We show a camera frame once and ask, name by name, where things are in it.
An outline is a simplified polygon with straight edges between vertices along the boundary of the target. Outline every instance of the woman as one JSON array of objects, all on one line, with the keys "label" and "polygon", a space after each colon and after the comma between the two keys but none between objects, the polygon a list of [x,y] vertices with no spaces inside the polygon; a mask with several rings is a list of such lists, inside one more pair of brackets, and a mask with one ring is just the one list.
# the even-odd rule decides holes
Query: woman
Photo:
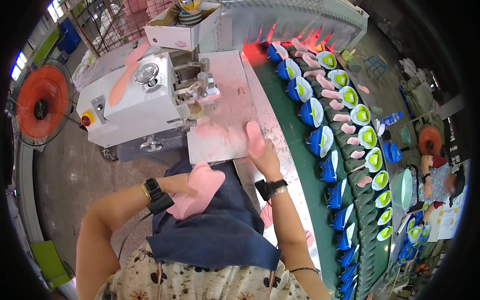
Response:
[{"label": "woman", "polygon": [[[249,158],[267,182],[283,179],[271,140]],[[197,194],[180,162],[156,181],[162,192]],[[237,180],[232,163],[213,166],[226,179],[207,209],[183,221],[155,216],[153,236],[120,269],[112,233],[150,203],[143,185],[100,199],[82,221],[77,243],[77,289],[86,299],[330,299],[310,258],[305,232],[287,189],[271,198],[278,249]]]},{"label": "woman", "polygon": [[452,174],[445,158],[432,155],[421,157],[421,170],[418,176],[416,172],[416,170],[411,171],[413,192],[410,211],[422,209],[427,200],[432,202],[420,221],[420,226],[423,227],[432,212],[442,206],[448,197],[453,199],[463,192],[465,174],[463,165],[460,165],[460,170]]}]

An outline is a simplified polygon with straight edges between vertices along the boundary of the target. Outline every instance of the plastic basin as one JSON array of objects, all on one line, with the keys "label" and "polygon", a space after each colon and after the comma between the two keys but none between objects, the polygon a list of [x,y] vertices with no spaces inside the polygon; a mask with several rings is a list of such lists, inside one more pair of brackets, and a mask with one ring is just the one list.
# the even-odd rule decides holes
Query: plastic basin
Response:
[{"label": "plastic basin", "polygon": [[405,169],[396,174],[390,183],[392,202],[407,211],[412,200],[413,182],[410,170]]}]

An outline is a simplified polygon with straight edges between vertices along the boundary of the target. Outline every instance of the cardboard box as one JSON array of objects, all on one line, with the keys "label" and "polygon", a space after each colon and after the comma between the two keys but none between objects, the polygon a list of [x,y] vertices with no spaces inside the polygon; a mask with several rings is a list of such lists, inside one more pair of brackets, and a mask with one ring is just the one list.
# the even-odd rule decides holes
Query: cardboard box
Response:
[{"label": "cardboard box", "polygon": [[176,5],[170,6],[145,25],[150,45],[192,51],[202,38],[218,25],[220,6],[221,4],[217,3],[200,3],[197,9],[202,11],[202,21],[191,28],[170,26],[177,24],[179,20],[178,14],[173,11],[174,8],[179,8]]}]

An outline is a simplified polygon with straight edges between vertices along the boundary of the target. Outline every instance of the electric fan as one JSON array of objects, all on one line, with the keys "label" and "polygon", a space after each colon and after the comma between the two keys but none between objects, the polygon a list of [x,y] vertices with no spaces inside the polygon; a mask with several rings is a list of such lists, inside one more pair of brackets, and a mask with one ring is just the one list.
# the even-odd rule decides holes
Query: electric fan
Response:
[{"label": "electric fan", "polygon": [[42,146],[53,140],[72,112],[73,81],[58,60],[42,60],[28,69],[15,85],[13,126],[27,145]]}]

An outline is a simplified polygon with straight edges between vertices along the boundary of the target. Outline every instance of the floral dress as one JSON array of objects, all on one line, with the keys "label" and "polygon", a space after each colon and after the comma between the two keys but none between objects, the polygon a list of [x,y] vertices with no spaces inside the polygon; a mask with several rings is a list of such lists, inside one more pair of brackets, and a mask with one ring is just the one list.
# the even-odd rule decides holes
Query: floral dress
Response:
[{"label": "floral dress", "polygon": [[187,264],[157,264],[145,242],[125,266],[110,276],[96,300],[266,300],[310,299],[279,261],[275,272],[260,267],[204,269]]},{"label": "floral dress", "polygon": [[[429,197],[425,197],[423,194],[423,183],[421,179],[423,178],[423,172],[421,169],[419,169],[419,175],[418,179],[420,182],[419,185],[419,202],[445,202],[448,198],[447,193],[445,192],[444,189],[444,182],[445,179],[447,178],[447,175],[450,173],[450,166],[445,163],[444,165],[438,167],[438,168],[430,168],[430,178],[432,179],[432,189],[431,189],[431,195]],[[416,171],[411,170],[412,173],[412,181],[413,181],[413,191],[412,191],[412,200],[410,203],[410,206],[414,206],[417,204],[417,177],[416,177]]]}]

